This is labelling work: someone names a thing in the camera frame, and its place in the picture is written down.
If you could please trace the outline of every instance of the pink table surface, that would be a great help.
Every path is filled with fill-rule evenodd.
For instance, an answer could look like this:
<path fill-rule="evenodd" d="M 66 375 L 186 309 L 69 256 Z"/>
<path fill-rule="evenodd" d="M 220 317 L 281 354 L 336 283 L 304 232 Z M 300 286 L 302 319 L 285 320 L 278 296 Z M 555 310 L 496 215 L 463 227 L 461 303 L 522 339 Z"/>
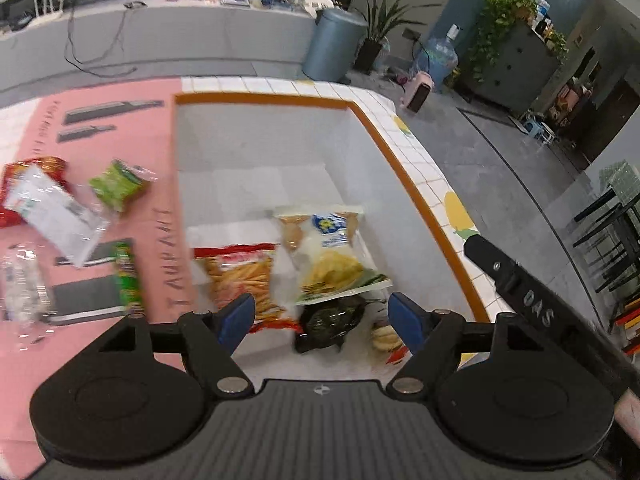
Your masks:
<path fill-rule="evenodd" d="M 113 158 L 149 168 L 158 176 L 149 192 L 130 212 L 108 229 L 103 242 L 132 237 L 147 315 L 151 322 L 169 322 L 192 310 L 188 253 L 178 213 L 174 162 L 173 95 L 179 79 L 151 80 L 64 92 L 44 98 L 22 138 L 17 160 L 55 155 L 68 162 L 67 177 L 76 185 L 101 173 Z M 68 110 L 123 100 L 164 100 L 164 107 L 63 126 Z M 58 132 L 82 124 L 114 124 L 115 131 L 58 144 Z M 80 202 L 92 203 L 87 188 L 76 187 Z M 54 267 L 59 252 L 29 226 L 0 230 L 0 253 L 12 244 L 35 242 L 48 285 L 88 280 L 113 273 L 110 266 L 75 269 Z M 43 461 L 29 419 L 29 402 L 36 388 L 82 348 L 120 318 L 58 327 L 27 351 L 15 349 L 9 322 L 0 322 L 0 453 L 16 478 L 24 478 Z M 180 366 L 176 356 L 160 360 Z"/>

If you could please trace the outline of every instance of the electric cable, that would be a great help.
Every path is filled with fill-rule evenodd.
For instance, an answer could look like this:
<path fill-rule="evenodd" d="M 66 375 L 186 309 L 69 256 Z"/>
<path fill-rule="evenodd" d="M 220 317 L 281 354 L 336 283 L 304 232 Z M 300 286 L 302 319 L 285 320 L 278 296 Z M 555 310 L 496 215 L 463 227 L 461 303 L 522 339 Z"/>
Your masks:
<path fill-rule="evenodd" d="M 73 5 L 71 7 L 71 11 L 69 13 L 69 19 L 68 19 L 67 28 L 66 28 L 67 42 L 65 43 L 65 61 L 68 62 L 69 64 L 71 64 L 72 66 L 76 67 L 80 72 L 84 72 L 85 74 L 90 74 L 90 75 L 93 75 L 93 76 L 96 76 L 96 77 L 100 77 L 100 78 L 104 78 L 104 79 L 113 79 L 113 78 L 124 77 L 124 76 L 130 75 L 130 74 L 133 74 L 136 70 L 138 70 L 136 67 L 133 67 L 133 68 L 130 68 L 129 70 L 127 70 L 126 72 L 121 72 L 121 73 L 117 73 L 117 74 L 98 74 L 97 72 L 94 72 L 93 70 L 89 70 L 89 69 L 84 68 L 84 67 L 81 66 L 81 65 L 96 63 L 96 62 L 100 62 L 102 60 L 105 60 L 107 57 L 109 57 L 111 55 L 111 53 L 113 52 L 113 49 L 116 47 L 117 44 L 120 44 L 120 49 L 124 53 L 124 46 L 123 46 L 123 43 L 122 43 L 122 39 L 123 39 L 122 38 L 122 33 L 124 31 L 124 24 L 125 24 L 125 20 L 127 18 L 127 11 L 129 10 L 129 8 L 125 7 L 124 12 L 122 13 L 122 19 L 120 20 L 120 25 L 118 26 L 116 34 L 113 37 L 113 41 L 111 41 L 111 44 L 102 53 L 102 55 L 98 56 L 98 57 L 95 57 L 93 59 L 87 59 L 87 60 L 81 61 L 81 60 L 78 59 L 78 56 L 76 54 L 76 44 L 74 43 L 74 31 L 75 31 L 75 28 L 76 28 L 76 3 L 77 2 L 78 2 L 78 0 L 74 0 Z M 71 56 L 73 57 L 73 60 L 69 59 L 69 57 L 68 57 L 69 45 L 71 46 Z"/>
<path fill-rule="evenodd" d="M 414 48 L 416 43 L 420 45 L 420 48 L 422 49 L 422 51 L 427 55 L 427 63 L 428 63 L 427 73 L 429 73 L 429 70 L 431 70 L 431 56 L 429 56 L 429 53 L 427 52 L 427 49 L 424 47 L 424 45 L 420 41 L 420 38 L 417 38 L 416 40 L 414 40 L 414 44 L 411 47 L 411 59 L 415 61 Z"/>

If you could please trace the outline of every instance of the potted plant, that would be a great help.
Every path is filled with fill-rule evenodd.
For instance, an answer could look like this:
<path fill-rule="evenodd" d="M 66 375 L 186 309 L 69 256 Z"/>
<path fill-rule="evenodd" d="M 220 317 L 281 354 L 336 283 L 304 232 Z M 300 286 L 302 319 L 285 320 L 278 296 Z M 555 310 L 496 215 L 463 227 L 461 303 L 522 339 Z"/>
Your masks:
<path fill-rule="evenodd" d="M 367 13 L 356 9 L 367 21 L 367 35 L 358 51 L 358 56 L 353 65 L 359 72 L 370 73 L 373 62 L 382 49 L 384 37 L 394 28 L 400 25 L 426 25 L 426 23 L 415 20 L 406 20 L 404 16 L 412 9 L 425 7 L 439 7 L 441 4 L 425 5 L 400 5 L 402 0 L 396 0 L 393 5 L 388 6 L 387 0 L 382 0 L 378 6 L 378 0 L 365 0 L 367 3 Z"/>
<path fill-rule="evenodd" d="M 536 0 L 484 0 L 484 9 L 476 22 L 474 42 L 466 54 L 463 71 L 470 71 L 483 82 L 486 65 L 494 66 L 500 47 L 518 20 L 527 21 L 536 12 Z"/>

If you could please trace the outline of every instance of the pink heater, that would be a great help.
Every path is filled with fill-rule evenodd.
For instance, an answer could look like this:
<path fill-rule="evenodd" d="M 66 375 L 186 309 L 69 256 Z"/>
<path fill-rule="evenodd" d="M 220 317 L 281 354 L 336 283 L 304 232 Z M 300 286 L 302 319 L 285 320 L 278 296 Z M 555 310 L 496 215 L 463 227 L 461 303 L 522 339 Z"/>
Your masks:
<path fill-rule="evenodd" d="M 434 87 L 433 79 L 429 74 L 418 72 L 404 88 L 404 97 L 400 99 L 401 107 L 417 112 Z"/>

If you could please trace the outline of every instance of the black snack bag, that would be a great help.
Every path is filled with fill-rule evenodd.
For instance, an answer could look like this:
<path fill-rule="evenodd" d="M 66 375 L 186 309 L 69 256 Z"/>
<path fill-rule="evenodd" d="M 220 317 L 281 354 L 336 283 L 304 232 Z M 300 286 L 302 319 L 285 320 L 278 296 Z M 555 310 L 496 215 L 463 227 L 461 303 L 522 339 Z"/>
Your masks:
<path fill-rule="evenodd" d="M 296 334 L 293 348 L 300 354 L 332 345 L 342 348 L 344 336 L 362 320 L 367 303 L 359 296 L 347 296 L 307 305 L 300 316 L 303 333 Z"/>

